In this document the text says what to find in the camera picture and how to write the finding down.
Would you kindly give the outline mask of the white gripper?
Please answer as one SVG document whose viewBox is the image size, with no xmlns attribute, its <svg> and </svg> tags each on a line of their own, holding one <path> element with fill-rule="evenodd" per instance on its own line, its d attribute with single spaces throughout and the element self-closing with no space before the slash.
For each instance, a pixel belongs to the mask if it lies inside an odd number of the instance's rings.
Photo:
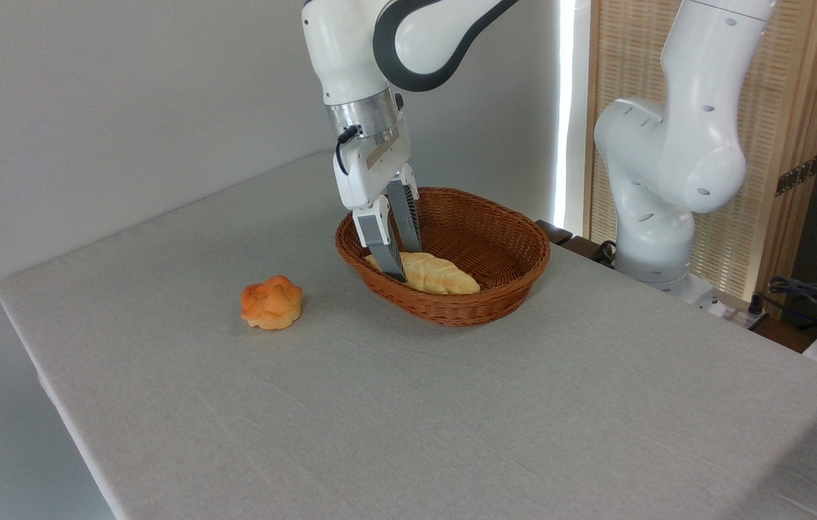
<svg viewBox="0 0 817 520">
<path fill-rule="evenodd" d="M 348 123 L 335 123 L 347 142 L 337 145 L 332 158 L 343 206 L 353 210 L 353 224 L 362 247 L 371 251 L 382 273 L 406 282 L 404 264 L 389 224 L 389 208 L 402 240 L 402 250 L 422 251 L 417 203 L 420 198 L 411 165 L 411 142 L 406 121 L 399 119 L 384 142 L 375 137 L 347 134 Z M 387 197 L 381 196 L 387 189 Z"/>
</svg>

